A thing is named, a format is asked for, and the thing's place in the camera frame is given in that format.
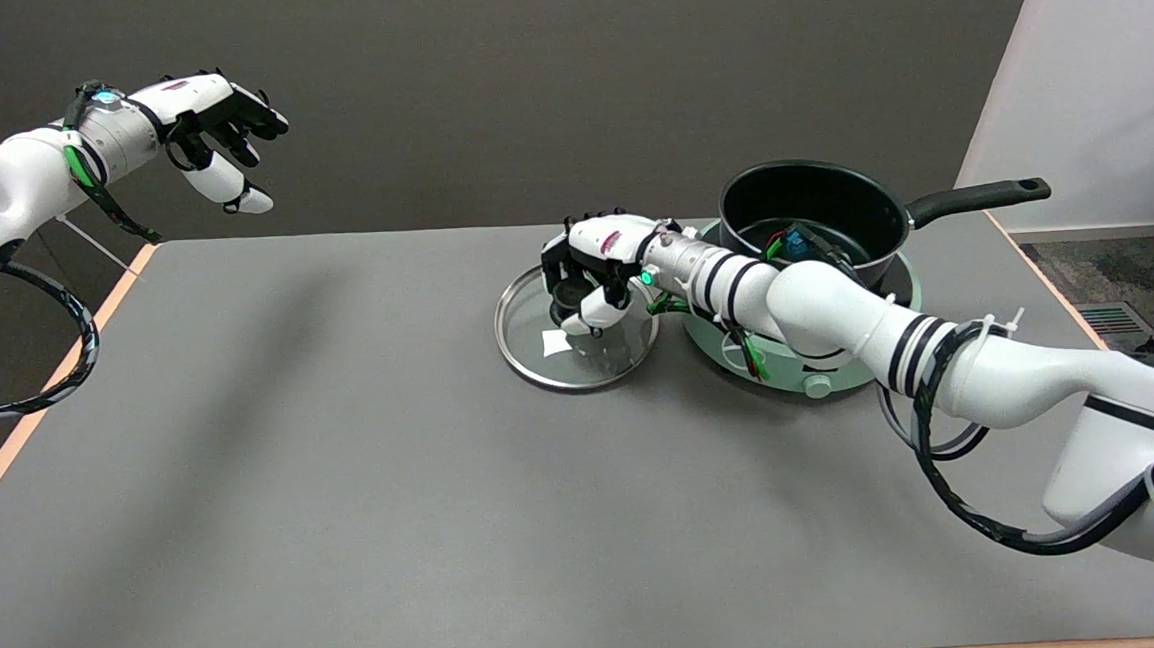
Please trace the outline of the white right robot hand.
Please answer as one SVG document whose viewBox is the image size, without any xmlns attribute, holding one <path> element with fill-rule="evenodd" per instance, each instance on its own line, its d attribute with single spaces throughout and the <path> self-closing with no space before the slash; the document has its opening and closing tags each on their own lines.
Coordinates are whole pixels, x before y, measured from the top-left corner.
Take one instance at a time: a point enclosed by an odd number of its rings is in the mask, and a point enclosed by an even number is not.
<svg viewBox="0 0 1154 648">
<path fill-rule="evenodd" d="M 634 301 L 634 279 L 644 271 L 643 255 L 659 233 L 679 232 L 679 223 L 621 210 L 568 216 L 565 228 L 541 249 L 540 262 L 550 297 L 550 321 L 565 336 L 601 336 L 619 325 Z"/>
</svg>

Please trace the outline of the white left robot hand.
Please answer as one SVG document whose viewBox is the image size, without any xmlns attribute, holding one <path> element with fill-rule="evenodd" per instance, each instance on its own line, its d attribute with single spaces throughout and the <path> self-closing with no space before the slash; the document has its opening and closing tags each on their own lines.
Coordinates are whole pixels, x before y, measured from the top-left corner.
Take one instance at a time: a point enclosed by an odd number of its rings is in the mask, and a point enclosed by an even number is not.
<svg viewBox="0 0 1154 648">
<path fill-rule="evenodd" d="M 132 93 L 127 101 L 151 119 L 168 161 L 198 195 L 226 214 L 267 214 L 275 201 L 243 175 L 260 165 L 253 140 L 277 140 L 290 131 L 288 116 L 265 93 L 198 71 Z"/>
</svg>

